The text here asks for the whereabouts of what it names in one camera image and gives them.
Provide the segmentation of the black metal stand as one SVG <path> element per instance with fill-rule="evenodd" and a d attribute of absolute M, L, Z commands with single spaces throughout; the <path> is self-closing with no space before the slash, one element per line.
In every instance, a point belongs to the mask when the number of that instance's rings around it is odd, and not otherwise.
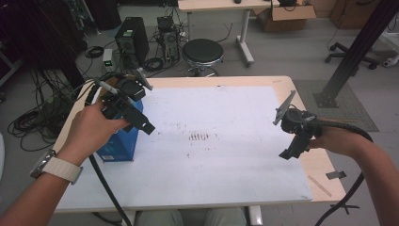
<path fill-rule="evenodd" d="M 336 105 L 339 92 L 398 11 L 399 0 L 380 0 L 326 86 L 314 95 L 318 106 Z"/>

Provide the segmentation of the light wooden desk white legs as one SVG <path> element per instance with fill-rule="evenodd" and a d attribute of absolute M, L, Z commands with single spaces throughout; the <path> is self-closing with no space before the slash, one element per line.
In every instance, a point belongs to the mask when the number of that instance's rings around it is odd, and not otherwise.
<path fill-rule="evenodd" d="M 216 11 L 216 10 L 242 10 L 243 19 L 241 33 L 235 38 L 239 48 L 245 57 L 245 65 L 250 67 L 254 62 L 254 58 L 250 53 L 246 38 L 250 13 L 253 9 L 264 10 L 278 6 L 277 0 L 241 0 L 235 3 L 234 0 L 178 0 L 178 8 L 187 15 L 188 39 L 193 39 L 192 13 L 196 11 Z"/>

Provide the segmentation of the blue cardboard box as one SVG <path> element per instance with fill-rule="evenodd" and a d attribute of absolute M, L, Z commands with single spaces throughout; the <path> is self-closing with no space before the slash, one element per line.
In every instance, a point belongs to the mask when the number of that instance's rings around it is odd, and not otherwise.
<path fill-rule="evenodd" d="M 102 94 L 100 89 L 94 92 L 94 88 L 90 89 L 86 103 L 93 104 L 95 101 L 103 101 L 100 99 Z M 130 132 L 120 129 L 114 133 L 106 144 L 97 152 L 104 162 L 131 161 L 134 157 L 138 129 L 133 128 Z"/>

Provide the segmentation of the person's left hand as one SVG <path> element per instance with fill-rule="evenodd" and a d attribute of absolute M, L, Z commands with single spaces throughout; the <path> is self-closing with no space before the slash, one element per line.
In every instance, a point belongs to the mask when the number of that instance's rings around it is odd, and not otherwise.
<path fill-rule="evenodd" d="M 96 103 L 85 106 L 75 115 L 67 139 L 56 155 L 59 159 L 81 166 L 115 132 L 129 125 L 125 119 L 107 119 L 103 108 L 102 103 Z"/>

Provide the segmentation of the black tape piece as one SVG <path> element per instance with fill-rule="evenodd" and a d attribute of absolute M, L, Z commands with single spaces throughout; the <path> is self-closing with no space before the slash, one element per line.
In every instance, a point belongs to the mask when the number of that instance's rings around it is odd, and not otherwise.
<path fill-rule="evenodd" d="M 332 179 L 342 179 L 342 178 L 344 178 L 346 176 L 346 174 L 345 174 L 345 172 L 344 171 L 332 171 L 332 172 L 329 172 L 329 173 L 327 173 L 327 178 L 329 179 L 329 180 L 332 180 Z"/>

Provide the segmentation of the white power supply unit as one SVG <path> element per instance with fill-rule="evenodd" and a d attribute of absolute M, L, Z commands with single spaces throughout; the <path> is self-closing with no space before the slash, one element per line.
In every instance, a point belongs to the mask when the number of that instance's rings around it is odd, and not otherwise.
<path fill-rule="evenodd" d="M 107 72 L 114 71 L 113 50 L 105 48 L 103 53 L 103 66 Z"/>

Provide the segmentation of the open brown cardboard box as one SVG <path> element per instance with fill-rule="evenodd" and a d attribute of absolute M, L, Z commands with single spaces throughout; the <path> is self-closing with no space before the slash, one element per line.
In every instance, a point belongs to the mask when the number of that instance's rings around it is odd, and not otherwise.
<path fill-rule="evenodd" d="M 302 30 L 309 19 L 316 18 L 313 5 L 256 9 L 255 14 L 264 32 Z"/>

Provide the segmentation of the closed brown cardboard box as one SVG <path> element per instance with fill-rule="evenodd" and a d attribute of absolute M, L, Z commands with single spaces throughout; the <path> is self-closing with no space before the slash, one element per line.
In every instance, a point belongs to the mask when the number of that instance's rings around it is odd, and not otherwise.
<path fill-rule="evenodd" d="M 338 0 L 331 12 L 331 22 L 340 29 L 361 29 L 380 0 Z"/>

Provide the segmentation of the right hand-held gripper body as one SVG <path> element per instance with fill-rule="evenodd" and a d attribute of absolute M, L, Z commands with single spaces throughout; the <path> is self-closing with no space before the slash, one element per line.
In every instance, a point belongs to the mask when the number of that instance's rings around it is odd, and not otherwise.
<path fill-rule="evenodd" d="M 300 110 L 292 101 L 296 91 L 292 90 L 280 107 L 276 109 L 274 125 L 280 122 L 281 129 L 288 134 L 297 136 L 316 137 L 321 135 L 321 128 L 315 125 L 317 116 L 309 111 Z"/>

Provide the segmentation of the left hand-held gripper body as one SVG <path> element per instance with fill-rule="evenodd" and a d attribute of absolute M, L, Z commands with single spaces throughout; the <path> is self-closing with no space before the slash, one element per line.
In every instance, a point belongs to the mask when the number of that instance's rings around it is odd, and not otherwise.
<path fill-rule="evenodd" d="M 101 90 L 103 114 L 111 120 L 122 118 L 121 112 L 127 107 L 135 107 L 142 113 L 141 99 L 146 96 L 146 89 L 153 89 L 142 68 L 135 69 L 132 73 L 109 73 L 99 80 L 118 90 L 118 94 L 112 94 L 96 84 L 93 87 L 94 92 Z"/>

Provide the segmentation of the beige tape strip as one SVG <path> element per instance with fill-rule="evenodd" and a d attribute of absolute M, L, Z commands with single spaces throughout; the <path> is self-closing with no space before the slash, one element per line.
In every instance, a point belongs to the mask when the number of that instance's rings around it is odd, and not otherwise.
<path fill-rule="evenodd" d="M 308 179 L 317 187 L 317 194 L 319 197 L 331 197 L 332 194 L 321 184 L 319 183 L 315 178 L 313 178 L 311 175 L 308 176 Z"/>

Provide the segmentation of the dark grey floor mat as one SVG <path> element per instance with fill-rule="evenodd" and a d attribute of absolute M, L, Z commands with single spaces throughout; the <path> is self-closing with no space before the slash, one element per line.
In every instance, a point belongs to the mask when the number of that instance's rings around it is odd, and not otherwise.
<path fill-rule="evenodd" d="M 378 132 L 377 126 L 349 85 L 343 86 L 334 107 L 320 107 L 314 95 L 322 91 L 327 80 L 294 80 L 294 84 L 308 111 L 323 118 L 355 125 L 366 132 Z"/>

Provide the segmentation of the open grey computer case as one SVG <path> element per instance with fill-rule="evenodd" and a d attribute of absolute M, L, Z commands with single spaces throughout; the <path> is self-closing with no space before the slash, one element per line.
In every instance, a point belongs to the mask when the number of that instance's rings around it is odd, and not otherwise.
<path fill-rule="evenodd" d="M 157 23 L 160 34 L 160 44 L 164 52 L 165 61 L 178 61 L 180 59 L 178 33 L 177 28 L 173 23 L 173 18 L 171 16 L 158 17 Z"/>

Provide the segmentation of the black tape cross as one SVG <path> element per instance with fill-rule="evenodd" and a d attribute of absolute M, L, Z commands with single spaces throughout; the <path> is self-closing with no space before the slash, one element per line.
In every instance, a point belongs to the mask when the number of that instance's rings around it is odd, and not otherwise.
<path fill-rule="evenodd" d="M 331 204 L 330 205 L 330 209 L 331 209 L 332 213 L 335 212 L 336 210 L 338 210 L 339 208 L 342 208 L 347 215 L 350 215 L 350 212 L 349 212 L 350 209 L 360 209 L 360 207 L 358 205 L 352 205 L 352 204 L 346 204 L 346 203 L 342 204 L 342 205 L 339 205 L 339 204 Z"/>

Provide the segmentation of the person's right hand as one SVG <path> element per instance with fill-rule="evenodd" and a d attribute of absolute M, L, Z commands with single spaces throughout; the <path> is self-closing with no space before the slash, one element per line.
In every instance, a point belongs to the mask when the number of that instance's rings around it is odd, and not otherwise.
<path fill-rule="evenodd" d="M 323 148 L 333 153 L 352 156 L 363 141 L 363 136 L 346 129 L 323 126 L 321 135 L 313 138 L 308 149 Z"/>

